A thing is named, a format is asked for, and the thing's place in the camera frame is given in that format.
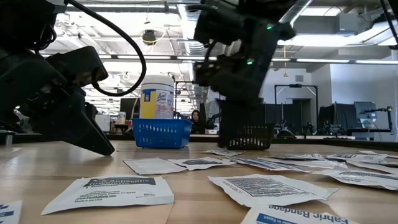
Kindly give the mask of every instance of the woman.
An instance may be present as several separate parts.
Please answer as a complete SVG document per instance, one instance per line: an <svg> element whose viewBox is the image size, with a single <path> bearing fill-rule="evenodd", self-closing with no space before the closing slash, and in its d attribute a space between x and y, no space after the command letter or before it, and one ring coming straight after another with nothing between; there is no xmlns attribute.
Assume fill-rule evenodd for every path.
<svg viewBox="0 0 398 224"><path fill-rule="evenodd" d="M200 119L198 110L194 110L191 115L191 134L205 134L206 123Z"/></svg>

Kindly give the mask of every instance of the workbench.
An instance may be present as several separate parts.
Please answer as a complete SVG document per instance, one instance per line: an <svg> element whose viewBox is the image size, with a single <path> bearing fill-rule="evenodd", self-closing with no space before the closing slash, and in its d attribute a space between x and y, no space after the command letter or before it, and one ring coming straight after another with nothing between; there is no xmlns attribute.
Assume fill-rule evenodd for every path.
<svg viewBox="0 0 398 224"><path fill-rule="evenodd" d="M290 208L318 213L328 212L362 224L395 224L398 220L397 192L347 185L320 175L271 172L241 164L162 175L175 195L173 205L78 208L40 216L44 207L76 179L134 174L123 160L151 157L162 159L213 157L214 155L206 154L204 151L217 148L215 143L190 143L183 149L141 149L136 147L134 141L112 141L112 144L116 151L109 157L64 142L0 146L0 203L23 200L20 224L232 224L241 223L249 208L232 200L221 188L212 184L208 176L264 174L284 175L320 187L340 188L328 201L305 202L291 205ZM239 157L255 158L306 153L329 155L357 152L357 150L326 145L273 144L267 151L246 151ZM398 152L385 153L398 155Z"/></svg>

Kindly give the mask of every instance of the white container lid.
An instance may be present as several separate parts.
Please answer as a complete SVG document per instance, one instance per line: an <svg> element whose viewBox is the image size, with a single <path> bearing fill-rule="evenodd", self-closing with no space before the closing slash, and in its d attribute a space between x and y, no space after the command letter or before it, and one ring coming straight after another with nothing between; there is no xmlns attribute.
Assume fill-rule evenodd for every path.
<svg viewBox="0 0 398 224"><path fill-rule="evenodd" d="M153 83L153 84L164 84L174 87L174 80L168 75L146 75L141 85Z"/></svg>

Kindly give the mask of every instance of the yellow label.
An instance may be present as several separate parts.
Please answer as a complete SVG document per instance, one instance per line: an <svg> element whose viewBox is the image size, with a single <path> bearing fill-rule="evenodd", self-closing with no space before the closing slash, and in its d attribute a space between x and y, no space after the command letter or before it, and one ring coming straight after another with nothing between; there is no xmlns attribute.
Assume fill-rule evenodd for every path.
<svg viewBox="0 0 398 224"><path fill-rule="evenodd" d="M143 90L141 96L140 118L155 118L156 90Z"/></svg>

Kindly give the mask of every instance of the blue basket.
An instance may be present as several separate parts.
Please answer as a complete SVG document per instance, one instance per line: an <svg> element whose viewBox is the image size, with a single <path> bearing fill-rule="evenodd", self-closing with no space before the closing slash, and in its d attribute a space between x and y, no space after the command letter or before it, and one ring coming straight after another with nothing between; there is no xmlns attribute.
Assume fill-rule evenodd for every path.
<svg viewBox="0 0 398 224"><path fill-rule="evenodd" d="M189 143L192 122L186 119L133 119L138 147L180 149Z"/></svg>

